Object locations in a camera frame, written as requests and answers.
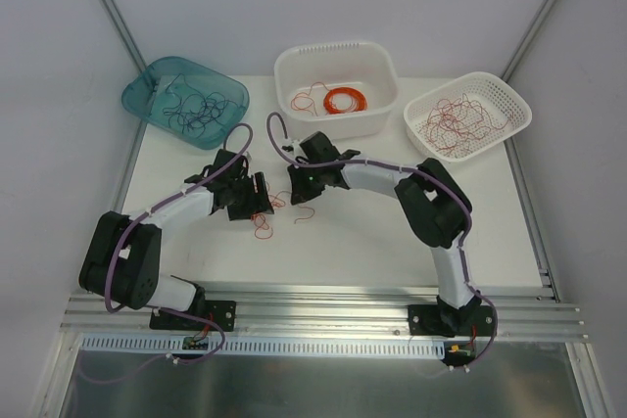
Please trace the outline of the ball of wires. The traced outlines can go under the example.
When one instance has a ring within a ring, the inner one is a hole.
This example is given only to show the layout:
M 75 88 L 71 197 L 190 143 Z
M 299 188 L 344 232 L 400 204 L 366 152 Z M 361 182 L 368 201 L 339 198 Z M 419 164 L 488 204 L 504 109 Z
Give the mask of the ball of wires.
M 284 208 L 287 205 L 287 197 L 290 195 L 291 193 L 287 190 L 282 190 L 275 194 L 269 194 L 268 197 L 272 210 L 277 211 L 278 209 Z M 268 221 L 268 214 L 258 212 L 251 217 L 251 220 L 255 227 L 254 237 L 257 240 L 265 241 L 272 238 L 273 227 Z

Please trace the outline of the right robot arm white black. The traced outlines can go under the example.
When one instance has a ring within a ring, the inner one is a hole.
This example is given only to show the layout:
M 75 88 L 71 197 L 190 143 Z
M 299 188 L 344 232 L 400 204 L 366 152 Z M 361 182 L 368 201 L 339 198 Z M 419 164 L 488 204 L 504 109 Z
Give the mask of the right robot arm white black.
M 319 131 L 275 149 L 289 162 L 293 205 L 321 196 L 328 187 L 365 190 L 400 204 L 413 235 L 430 248 L 438 281 L 436 301 L 408 306 L 413 335 L 496 337 L 496 309 L 472 286 L 464 251 L 472 205 L 439 161 L 429 158 L 409 167 L 378 162 L 357 150 L 341 153 Z

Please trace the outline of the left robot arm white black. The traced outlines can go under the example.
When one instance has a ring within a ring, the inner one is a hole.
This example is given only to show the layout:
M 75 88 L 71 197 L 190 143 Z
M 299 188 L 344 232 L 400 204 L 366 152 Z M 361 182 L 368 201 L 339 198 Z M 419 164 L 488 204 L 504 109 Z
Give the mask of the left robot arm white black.
M 150 208 L 104 213 L 78 275 L 80 288 L 102 296 L 113 310 L 153 308 L 153 330 L 232 331 L 234 301 L 210 301 L 199 284 L 161 271 L 166 241 L 220 210 L 231 221 L 273 212 L 264 174 L 251 173 L 244 155 L 226 150 Z

